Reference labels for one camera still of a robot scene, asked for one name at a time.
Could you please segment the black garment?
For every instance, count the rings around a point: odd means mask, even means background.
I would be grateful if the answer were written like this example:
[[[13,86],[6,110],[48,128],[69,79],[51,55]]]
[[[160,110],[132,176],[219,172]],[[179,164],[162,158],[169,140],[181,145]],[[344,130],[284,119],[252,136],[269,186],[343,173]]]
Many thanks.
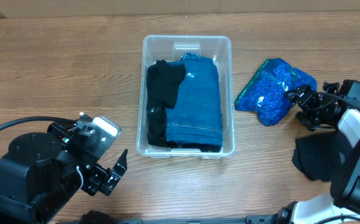
[[[147,69],[147,109],[156,107],[174,108],[179,86],[185,78],[183,63],[157,60]]]
[[[353,150],[339,131],[298,138],[295,144],[292,163],[311,181],[331,182]]]
[[[222,144],[219,138],[206,133],[206,130],[185,128],[185,132],[166,137],[166,111],[163,106],[155,106],[146,110],[148,120],[148,144],[159,147],[182,149],[199,149],[201,152],[219,152]]]

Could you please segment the blue denim jeans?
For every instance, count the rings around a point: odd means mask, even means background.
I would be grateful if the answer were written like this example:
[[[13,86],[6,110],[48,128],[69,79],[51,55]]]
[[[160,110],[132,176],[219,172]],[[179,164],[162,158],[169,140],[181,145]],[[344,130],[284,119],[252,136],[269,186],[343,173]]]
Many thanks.
[[[186,72],[175,107],[166,110],[166,140],[179,147],[219,152],[223,127],[217,67],[211,58],[194,52],[171,65],[184,65]]]

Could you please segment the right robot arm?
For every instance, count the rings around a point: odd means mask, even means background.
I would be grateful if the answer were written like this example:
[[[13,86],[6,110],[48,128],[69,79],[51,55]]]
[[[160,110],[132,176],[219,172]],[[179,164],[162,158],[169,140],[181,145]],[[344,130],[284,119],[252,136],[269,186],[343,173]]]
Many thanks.
[[[301,108],[297,115],[308,130],[334,128],[345,136],[352,151],[329,192],[292,202],[268,217],[266,223],[360,222],[360,82],[324,83],[322,92],[303,85],[286,91],[285,96]]]

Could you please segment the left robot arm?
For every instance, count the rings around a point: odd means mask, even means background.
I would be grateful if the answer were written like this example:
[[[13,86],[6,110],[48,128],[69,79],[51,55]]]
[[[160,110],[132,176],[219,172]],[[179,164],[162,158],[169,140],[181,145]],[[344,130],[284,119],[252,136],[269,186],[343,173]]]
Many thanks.
[[[0,158],[0,223],[48,223],[79,190],[109,196],[127,170],[127,153],[112,168],[98,160],[119,134],[96,117],[12,140]]]

